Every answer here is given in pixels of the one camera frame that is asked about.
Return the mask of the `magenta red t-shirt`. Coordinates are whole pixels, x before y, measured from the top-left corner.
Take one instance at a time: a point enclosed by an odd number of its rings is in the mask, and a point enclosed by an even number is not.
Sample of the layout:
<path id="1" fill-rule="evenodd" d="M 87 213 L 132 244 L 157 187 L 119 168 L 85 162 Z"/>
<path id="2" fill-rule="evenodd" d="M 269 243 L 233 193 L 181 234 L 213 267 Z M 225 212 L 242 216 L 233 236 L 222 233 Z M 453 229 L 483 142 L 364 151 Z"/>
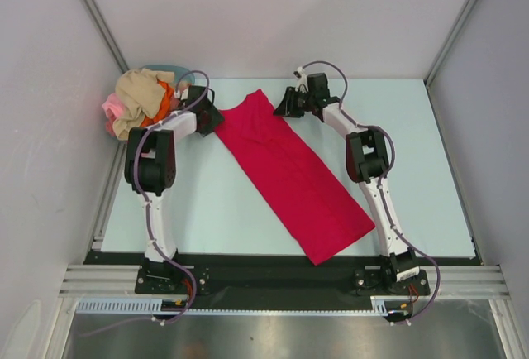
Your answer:
<path id="1" fill-rule="evenodd" d="M 262 90 L 221 112 L 216 134 L 315 266 L 374 230 L 374 222 Z"/>

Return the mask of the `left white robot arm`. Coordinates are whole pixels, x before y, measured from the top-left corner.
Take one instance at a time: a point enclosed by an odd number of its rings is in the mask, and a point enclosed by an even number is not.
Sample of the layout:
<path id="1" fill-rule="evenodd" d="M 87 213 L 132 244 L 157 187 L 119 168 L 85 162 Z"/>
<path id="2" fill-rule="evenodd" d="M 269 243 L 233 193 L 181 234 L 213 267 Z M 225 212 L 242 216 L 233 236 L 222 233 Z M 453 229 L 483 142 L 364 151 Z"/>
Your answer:
<path id="1" fill-rule="evenodd" d="M 175 294 L 191 285 L 174 240 L 173 206 L 169 196 L 177 178 L 176 144 L 192 134 L 207 136 L 224 118 L 214 106 L 208 86 L 191 85 L 180 95 L 176 110 L 149 127 L 129 133 L 124 176 L 145 212 L 146 249 L 136 277 L 137 294 Z"/>

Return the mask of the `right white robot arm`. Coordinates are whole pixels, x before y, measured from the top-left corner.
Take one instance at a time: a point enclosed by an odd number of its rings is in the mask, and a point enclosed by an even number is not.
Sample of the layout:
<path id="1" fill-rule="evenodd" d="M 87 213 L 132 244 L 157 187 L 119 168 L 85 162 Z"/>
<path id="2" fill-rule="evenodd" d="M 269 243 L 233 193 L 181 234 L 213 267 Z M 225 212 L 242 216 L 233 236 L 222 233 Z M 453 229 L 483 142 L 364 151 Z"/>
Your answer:
<path id="1" fill-rule="evenodd" d="M 294 76 L 297 83 L 286 88 L 274 115 L 300 118 L 311 113 L 344 139 L 347 174 L 364 194 L 379 238 L 381 265 L 374 287 L 391 295 L 417 295 L 427 280 L 417 250 L 403 237 L 389 192 L 392 140 L 381 127 L 362 124 L 350 116 L 343 108 L 343 97 L 331 95 L 326 74 L 307 74 L 299 67 Z"/>

